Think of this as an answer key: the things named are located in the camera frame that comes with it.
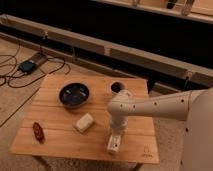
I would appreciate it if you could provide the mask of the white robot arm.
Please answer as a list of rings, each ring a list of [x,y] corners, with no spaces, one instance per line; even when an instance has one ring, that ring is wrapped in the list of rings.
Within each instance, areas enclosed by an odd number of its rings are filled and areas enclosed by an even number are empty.
[[[144,99],[121,90],[107,111],[114,134],[123,132],[128,116],[186,120],[180,171],[213,171],[213,87]]]

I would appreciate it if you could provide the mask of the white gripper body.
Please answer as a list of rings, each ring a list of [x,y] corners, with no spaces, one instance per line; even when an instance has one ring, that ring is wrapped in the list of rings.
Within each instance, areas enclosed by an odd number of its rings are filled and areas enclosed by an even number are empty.
[[[112,136],[122,136],[127,127],[127,117],[112,115],[109,124]]]

